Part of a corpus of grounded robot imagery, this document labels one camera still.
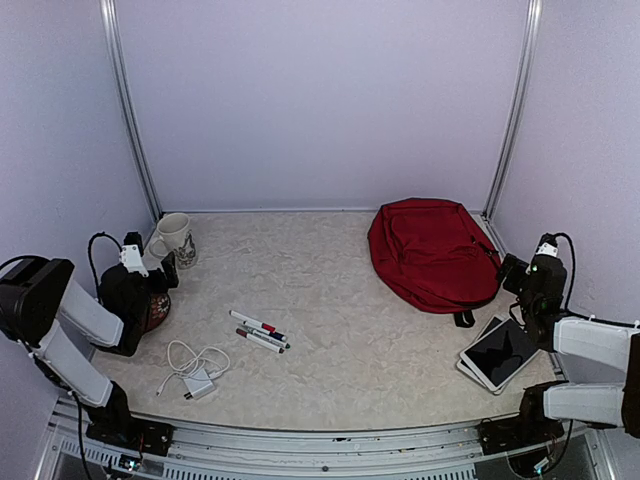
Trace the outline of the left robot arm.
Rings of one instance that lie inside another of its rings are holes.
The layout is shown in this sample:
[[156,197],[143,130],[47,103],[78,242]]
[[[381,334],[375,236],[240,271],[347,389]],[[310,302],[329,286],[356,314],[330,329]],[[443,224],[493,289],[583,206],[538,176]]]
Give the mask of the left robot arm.
[[91,296],[75,279],[68,259],[20,255],[1,265],[1,331],[21,344],[52,383],[76,398],[99,432],[121,445],[133,443],[140,422],[124,389],[93,366],[70,329],[104,352],[133,356],[142,337],[171,310],[177,274],[165,263],[148,275],[109,268]]

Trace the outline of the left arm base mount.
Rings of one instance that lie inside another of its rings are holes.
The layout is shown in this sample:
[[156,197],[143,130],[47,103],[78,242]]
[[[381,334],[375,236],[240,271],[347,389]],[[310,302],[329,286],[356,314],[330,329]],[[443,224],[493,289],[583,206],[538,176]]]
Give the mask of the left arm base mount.
[[86,430],[89,439],[162,457],[168,454],[173,433],[174,427],[168,423],[140,418],[133,418],[124,431],[106,423],[90,424]]

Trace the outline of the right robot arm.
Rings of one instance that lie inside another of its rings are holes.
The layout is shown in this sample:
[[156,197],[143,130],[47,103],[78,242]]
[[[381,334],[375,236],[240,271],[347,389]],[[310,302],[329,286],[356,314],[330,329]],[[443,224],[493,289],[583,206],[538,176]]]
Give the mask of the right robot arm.
[[639,327],[584,317],[562,307],[567,270],[560,258],[538,254],[527,263],[508,254],[496,275],[516,296],[524,331],[536,347],[575,357],[616,372],[599,383],[547,382],[529,387],[511,433],[523,444],[535,442],[551,421],[577,420],[621,428],[639,436]]

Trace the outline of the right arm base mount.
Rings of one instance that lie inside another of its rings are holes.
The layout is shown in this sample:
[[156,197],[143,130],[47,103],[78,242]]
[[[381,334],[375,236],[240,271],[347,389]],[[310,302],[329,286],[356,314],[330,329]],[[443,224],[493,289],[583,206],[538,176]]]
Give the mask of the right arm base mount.
[[483,421],[477,426],[484,455],[503,453],[561,438],[561,421],[529,422],[520,417]]

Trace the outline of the red backpack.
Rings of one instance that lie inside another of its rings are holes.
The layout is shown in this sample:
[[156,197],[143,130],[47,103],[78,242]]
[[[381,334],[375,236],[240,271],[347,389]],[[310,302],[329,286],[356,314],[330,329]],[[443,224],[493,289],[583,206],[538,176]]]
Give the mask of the red backpack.
[[421,312],[451,315],[459,328],[496,296],[501,258],[460,203],[409,198],[380,207],[369,228],[372,266]]

